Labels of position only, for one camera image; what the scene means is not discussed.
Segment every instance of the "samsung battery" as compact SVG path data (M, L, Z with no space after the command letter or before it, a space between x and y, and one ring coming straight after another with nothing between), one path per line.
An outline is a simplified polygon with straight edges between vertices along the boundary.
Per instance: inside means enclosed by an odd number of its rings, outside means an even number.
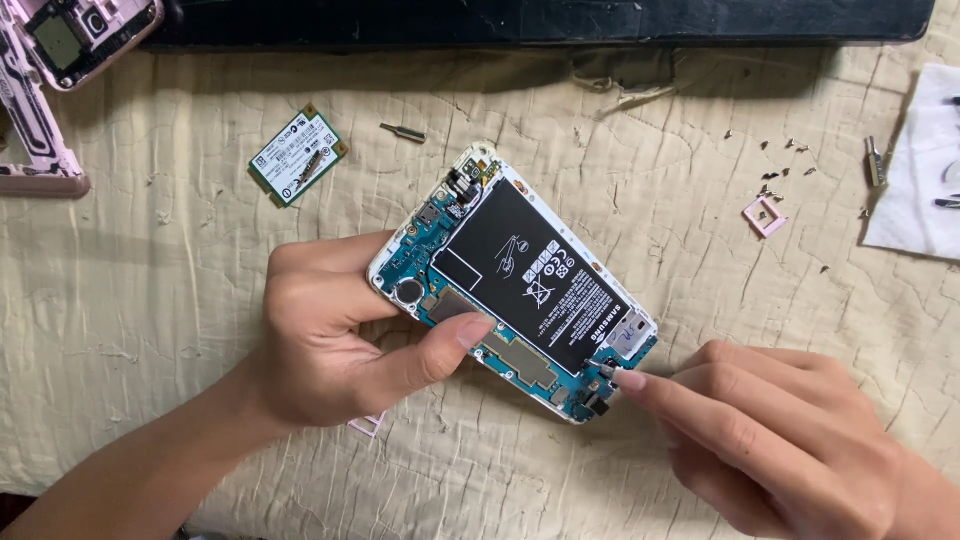
M571 375L629 312L510 182L490 190L431 265Z

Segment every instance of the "black laptop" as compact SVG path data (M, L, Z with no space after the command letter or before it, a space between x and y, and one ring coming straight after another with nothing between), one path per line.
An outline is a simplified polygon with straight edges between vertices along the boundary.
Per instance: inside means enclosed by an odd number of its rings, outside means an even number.
M169 0L154 50L772 46L921 37L934 0Z

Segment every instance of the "samsung logo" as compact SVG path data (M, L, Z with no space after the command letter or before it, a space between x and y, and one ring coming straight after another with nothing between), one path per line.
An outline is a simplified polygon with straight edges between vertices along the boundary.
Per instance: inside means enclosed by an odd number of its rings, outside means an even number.
M601 341L603 341L604 337L607 337L607 332L606 332L607 327L610 325L613 319L616 318L616 314L619 312L620 312L620 306L616 306L613 308L613 311L611 311L610 314L607 315L607 318L604 319L603 323L600 324L600 328L598 328L597 331L593 333L592 339L594 343L600 343Z

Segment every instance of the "blue circuit board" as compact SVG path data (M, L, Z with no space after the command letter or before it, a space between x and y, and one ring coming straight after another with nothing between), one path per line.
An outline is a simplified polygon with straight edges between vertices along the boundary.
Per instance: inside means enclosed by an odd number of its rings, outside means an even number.
M480 171L476 168L475 161L471 160L465 165L464 172L467 178L472 177L478 182L478 185L486 186L490 178L496 173L496 164L485 171ZM426 218L414 219L406 228L406 235L400 240L399 249L379 269L379 278L374 281L375 286L378 286L382 293L390 298L391 295L396 296L395 291L398 283L410 280L425 283L426 287L421 288L422 297L417 301L416 308L414 308L414 305L410 305L409 309L412 315L430 327L437 324L429 316L430 308L441 301L443 293L449 293L450 290L454 291L461 301L469 302L472 309L486 312L494 319L501 321L497 313L491 312L475 301L463 287L456 282L449 281L431 265L434 255L449 242L461 223L468 219L467 212L462 210L462 207L457 203L457 197L453 192L444 190L436 191L434 196L424 203L420 215L428 211ZM620 331L622 332L622 339L628 341L631 339L629 334L631 329L629 327L621 325ZM518 338L510 326L506 324L499 324L494 332L502 338L504 343L511 343ZM657 343L654 334L644 333L643 336L646 336L646 342L636 354L629 358L623 357L614 347L600 346L591 360L612 367L634 369ZM501 357L497 351L488 347L487 342L488 340L485 340L485 343L471 351L477 360L523 392L540 398L544 405L552 407L566 420L580 424L592 419L597 414L606 412L608 408L606 401L612 396L616 386L600 374L597 366L585 362L585 367L574 375L556 362L545 359L544 362L548 364L550 371L556 375L556 379L549 387L543 387L539 383L521 380L520 372L516 367Z

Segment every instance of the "bedspread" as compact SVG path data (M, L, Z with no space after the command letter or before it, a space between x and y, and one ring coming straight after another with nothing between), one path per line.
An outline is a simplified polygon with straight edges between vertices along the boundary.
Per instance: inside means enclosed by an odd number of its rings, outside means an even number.
M0 491L41 493L212 384L258 338L275 246L395 227L479 139L659 321L646 369L713 338L836 356L960 481L960 267L857 246L863 139L889 148L924 63L960 65L958 8L940 2L902 46L680 51L673 91L642 104L538 53L135 53L51 94L94 188L0 200ZM246 163L308 102L352 151L277 209ZM761 241L740 212L763 184L789 222ZM365 332L392 349L422 330ZM474 362L374 440L309 430L252 456L193 521L267 538L739 537L628 404L572 427Z

